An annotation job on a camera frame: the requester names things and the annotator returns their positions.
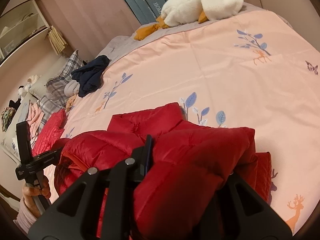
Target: dark blue garment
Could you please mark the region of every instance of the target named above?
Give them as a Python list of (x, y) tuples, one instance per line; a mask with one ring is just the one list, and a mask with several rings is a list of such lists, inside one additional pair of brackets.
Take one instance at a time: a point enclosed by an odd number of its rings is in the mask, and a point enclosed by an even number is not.
[(80, 84), (78, 96), (83, 98), (95, 92), (101, 86), (101, 74), (109, 65), (110, 59), (102, 55), (90, 61), (87, 65), (71, 72), (72, 79)]

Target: jacket sleeve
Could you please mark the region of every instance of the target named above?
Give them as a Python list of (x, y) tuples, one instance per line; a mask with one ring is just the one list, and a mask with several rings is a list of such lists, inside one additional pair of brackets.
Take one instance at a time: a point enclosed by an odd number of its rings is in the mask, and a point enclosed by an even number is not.
[(29, 211), (24, 203), (24, 198), (22, 197), (20, 200), (20, 210), (17, 219), (13, 222), (27, 235), (30, 227), (36, 222), (36, 220), (36, 217)]

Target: bed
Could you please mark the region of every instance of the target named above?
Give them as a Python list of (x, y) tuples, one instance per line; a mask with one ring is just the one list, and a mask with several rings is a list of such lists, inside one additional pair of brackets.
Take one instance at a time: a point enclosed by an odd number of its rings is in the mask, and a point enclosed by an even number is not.
[[(229, 19), (133, 36), (100, 53), (111, 59), (103, 86), (76, 99), (61, 137), (171, 102), (199, 125), (254, 128), (257, 152), (272, 155), (271, 207), (297, 233), (320, 196), (319, 52), (284, 19), (250, 4)], [(54, 201), (54, 166), (45, 175)]]

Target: bright red garment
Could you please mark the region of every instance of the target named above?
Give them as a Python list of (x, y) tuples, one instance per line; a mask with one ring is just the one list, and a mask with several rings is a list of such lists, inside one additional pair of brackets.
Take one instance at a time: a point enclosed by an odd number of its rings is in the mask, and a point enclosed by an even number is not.
[[(129, 157), (144, 145), (147, 134), (154, 138), (154, 165), (133, 196), (134, 217), (146, 238), (184, 239), (233, 170), (251, 187), (260, 186), (253, 129), (198, 126), (183, 120), (180, 106), (172, 103), (114, 115), (107, 131), (86, 132), (67, 141), (55, 171), (58, 194), (88, 168), (112, 168)], [(260, 178), (265, 188), (271, 174)]]
[(64, 129), (61, 128), (66, 119), (66, 112), (61, 109), (57, 113), (51, 115), (44, 125), (35, 146), (32, 149), (32, 155), (37, 156), (43, 152), (49, 151), (53, 144), (61, 137)]

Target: silver screw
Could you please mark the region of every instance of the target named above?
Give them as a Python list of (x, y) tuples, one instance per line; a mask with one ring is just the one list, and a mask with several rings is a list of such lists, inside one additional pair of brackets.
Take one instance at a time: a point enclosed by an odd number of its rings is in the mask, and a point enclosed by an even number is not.
[(134, 158), (128, 158), (124, 162), (127, 165), (132, 165), (132, 164), (134, 164), (136, 162), (136, 160)]
[(91, 167), (88, 169), (88, 173), (90, 175), (96, 174), (98, 172), (98, 169), (96, 167)]

